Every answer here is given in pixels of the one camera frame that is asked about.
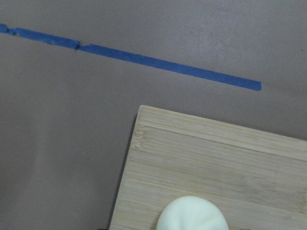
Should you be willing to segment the white steamed bun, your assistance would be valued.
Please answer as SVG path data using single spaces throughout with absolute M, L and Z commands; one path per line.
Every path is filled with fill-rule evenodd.
M 211 202 L 183 196 L 169 203 L 161 213 L 157 230 L 227 230 L 222 212 Z

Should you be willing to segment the bamboo cutting board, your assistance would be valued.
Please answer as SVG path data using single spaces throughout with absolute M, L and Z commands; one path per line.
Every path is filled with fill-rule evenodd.
M 142 105 L 109 227 L 153 230 L 181 196 L 212 202 L 232 230 L 304 230 L 307 143 Z

